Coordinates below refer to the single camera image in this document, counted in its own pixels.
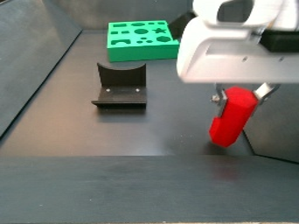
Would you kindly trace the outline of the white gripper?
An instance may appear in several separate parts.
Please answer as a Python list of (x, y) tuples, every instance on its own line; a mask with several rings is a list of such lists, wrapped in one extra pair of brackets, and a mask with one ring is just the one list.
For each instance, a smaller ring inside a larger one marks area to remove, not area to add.
[(216, 82), (211, 101), (221, 117), (228, 97), (220, 83), (264, 82), (253, 91), (259, 104), (280, 83), (299, 83), (299, 52), (269, 52), (259, 44), (265, 30), (299, 32), (299, 0), (193, 0), (192, 12), (176, 71), (185, 82)]

